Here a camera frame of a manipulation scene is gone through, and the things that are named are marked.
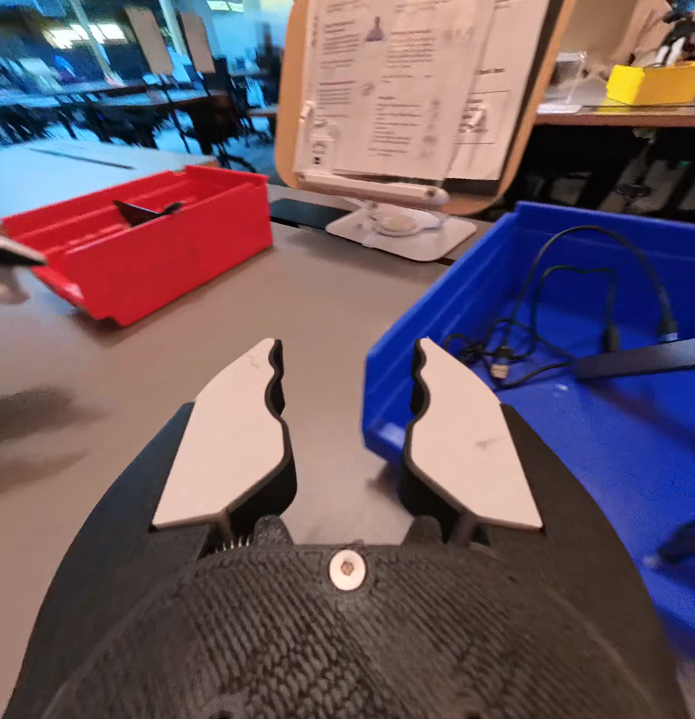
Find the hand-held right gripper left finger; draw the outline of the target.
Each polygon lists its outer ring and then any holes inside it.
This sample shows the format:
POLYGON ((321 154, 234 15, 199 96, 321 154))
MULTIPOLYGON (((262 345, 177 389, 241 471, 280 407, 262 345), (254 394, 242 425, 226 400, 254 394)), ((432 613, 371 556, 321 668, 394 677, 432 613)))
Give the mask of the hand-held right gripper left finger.
POLYGON ((267 338, 200 391, 155 509, 164 530, 208 524, 253 533, 297 494, 297 471, 282 417, 283 345, 267 338))

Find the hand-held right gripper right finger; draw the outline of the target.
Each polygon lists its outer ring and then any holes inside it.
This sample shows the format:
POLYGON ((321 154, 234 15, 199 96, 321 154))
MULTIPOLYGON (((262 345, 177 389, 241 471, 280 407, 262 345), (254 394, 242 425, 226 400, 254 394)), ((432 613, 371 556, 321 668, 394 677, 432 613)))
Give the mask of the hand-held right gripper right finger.
POLYGON ((402 505, 442 542, 489 542, 491 529, 539 537, 544 520, 494 392, 429 338, 415 341, 412 381, 402 505))

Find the grey USB hub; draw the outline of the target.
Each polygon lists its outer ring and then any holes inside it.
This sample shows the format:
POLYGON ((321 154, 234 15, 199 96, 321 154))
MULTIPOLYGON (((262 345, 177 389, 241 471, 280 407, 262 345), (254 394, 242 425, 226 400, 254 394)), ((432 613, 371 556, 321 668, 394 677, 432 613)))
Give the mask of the grey USB hub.
POLYGON ((130 227, 138 227, 150 221, 160 219, 162 217, 171 216, 179 212, 184 207, 184 202, 177 201, 165 206, 161 211, 153 211, 137 205, 114 200, 113 205, 118 210, 120 216, 130 227))
POLYGON ((692 370, 695 370, 695 338, 583 357, 572 365, 572 373, 579 381, 692 370))

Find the red plastic bin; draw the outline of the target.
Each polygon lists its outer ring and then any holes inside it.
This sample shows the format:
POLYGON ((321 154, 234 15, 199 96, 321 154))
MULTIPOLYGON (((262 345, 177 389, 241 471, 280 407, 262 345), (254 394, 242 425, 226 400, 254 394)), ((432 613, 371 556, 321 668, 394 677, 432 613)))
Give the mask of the red plastic bin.
POLYGON ((268 178, 186 166, 1 220, 47 265, 33 274, 94 320, 145 318, 273 245, 268 178), (130 227, 113 201, 177 213, 130 227))

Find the grey desk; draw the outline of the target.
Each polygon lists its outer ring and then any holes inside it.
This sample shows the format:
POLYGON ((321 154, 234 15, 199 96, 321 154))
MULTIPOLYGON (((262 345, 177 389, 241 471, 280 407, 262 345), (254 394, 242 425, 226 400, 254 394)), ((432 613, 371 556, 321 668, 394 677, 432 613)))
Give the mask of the grey desk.
POLYGON ((0 306, 0 718, 43 598, 116 477, 230 361, 283 342, 310 543, 396 544, 410 516, 362 443, 365 356, 446 270, 274 224, 273 247, 129 328, 84 320, 26 273, 0 306))

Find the grey neighbouring table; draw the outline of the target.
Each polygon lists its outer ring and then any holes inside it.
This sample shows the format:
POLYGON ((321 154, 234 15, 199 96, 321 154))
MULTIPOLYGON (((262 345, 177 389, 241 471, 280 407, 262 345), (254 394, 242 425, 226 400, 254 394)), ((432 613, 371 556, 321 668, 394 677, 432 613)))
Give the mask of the grey neighbouring table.
POLYGON ((211 156, 73 139, 42 139, 0 149, 4 217, 185 166, 217 167, 211 156))

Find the white document stand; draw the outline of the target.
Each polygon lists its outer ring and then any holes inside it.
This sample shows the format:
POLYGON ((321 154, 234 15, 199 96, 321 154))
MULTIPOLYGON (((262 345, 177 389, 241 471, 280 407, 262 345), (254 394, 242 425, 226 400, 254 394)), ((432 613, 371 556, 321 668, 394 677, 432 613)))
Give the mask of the white document stand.
POLYGON ((356 206, 328 223, 328 234, 418 263, 441 260, 476 235, 472 221, 442 211, 450 196, 436 181, 340 174, 336 146, 337 129, 318 120, 314 101, 305 101, 294 175, 302 188, 343 196, 356 206))

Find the brown cardboard sign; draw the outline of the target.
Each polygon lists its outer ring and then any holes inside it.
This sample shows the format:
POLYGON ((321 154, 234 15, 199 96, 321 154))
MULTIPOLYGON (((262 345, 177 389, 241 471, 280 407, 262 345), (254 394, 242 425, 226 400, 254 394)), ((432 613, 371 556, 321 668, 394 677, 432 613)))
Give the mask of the brown cardboard sign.
POLYGON ((194 69, 202 74, 214 74, 215 61, 209 46, 206 26, 195 12, 179 11, 183 38, 194 69))
POLYGON ((174 71, 174 64, 155 14, 150 9, 138 6, 125 6, 124 12, 150 73, 155 76, 171 75, 174 71))

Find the wooden document board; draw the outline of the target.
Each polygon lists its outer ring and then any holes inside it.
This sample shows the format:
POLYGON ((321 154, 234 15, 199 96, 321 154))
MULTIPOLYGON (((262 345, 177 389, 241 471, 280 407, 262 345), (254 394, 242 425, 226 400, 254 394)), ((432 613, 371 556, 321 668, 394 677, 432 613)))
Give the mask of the wooden document board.
MULTIPOLYGON (((506 156, 498 184, 487 194, 452 192, 449 201, 442 205, 442 210, 447 214, 477 216, 492 207, 509 190, 521 165, 532 130, 537 123, 538 109, 557 59, 562 36, 567 29, 575 5, 575 1, 551 1, 548 6, 539 52, 533 64, 532 90, 523 101, 522 115, 516 125, 510 151, 506 156)), ((369 194, 358 193, 349 188, 329 187, 323 179, 305 180, 293 169, 294 156, 298 149, 300 113, 304 103, 303 73, 307 64, 305 37, 309 24, 309 3, 295 1, 287 23, 286 47, 283 55, 274 147, 276 169, 281 180, 296 191, 370 199, 369 194)))

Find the wooden side table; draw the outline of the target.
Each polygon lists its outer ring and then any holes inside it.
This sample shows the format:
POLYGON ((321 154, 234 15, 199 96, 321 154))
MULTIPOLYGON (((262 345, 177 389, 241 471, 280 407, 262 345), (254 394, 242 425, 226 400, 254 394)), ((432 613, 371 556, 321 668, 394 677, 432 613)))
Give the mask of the wooden side table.
POLYGON ((604 101, 576 112, 537 113, 534 125, 552 127, 695 128, 695 99, 686 104, 630 106, 604 101))

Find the white printed paper sheets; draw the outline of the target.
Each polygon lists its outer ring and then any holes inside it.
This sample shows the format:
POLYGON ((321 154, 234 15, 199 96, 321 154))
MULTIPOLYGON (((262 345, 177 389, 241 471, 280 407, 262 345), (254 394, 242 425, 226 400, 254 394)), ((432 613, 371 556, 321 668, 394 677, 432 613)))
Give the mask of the white printed paper sheets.
POLYGON ((500 178, 548 1, 309 1, 294 169, 500 178))

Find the clear acrylic box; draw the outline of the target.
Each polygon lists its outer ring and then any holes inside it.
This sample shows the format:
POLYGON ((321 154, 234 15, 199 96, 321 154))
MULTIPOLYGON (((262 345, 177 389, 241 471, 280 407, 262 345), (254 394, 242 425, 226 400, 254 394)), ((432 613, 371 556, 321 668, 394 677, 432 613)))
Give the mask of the clear acrylic box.
POLYGON ((585 50, 558 53, 545 95, 549 103, 572 104, 577 86, 583 80, 587 60, 585 50))

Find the yellow plastic box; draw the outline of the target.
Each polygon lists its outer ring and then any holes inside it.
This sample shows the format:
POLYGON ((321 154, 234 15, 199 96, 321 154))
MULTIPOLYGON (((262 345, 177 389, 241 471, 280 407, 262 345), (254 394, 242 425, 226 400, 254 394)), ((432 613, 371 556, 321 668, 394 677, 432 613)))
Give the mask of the yellow plastic box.
POLYGON ((695 100, 695 61, 667 67, 613 67, 606 98, 628 106, 684 105, 695 100))

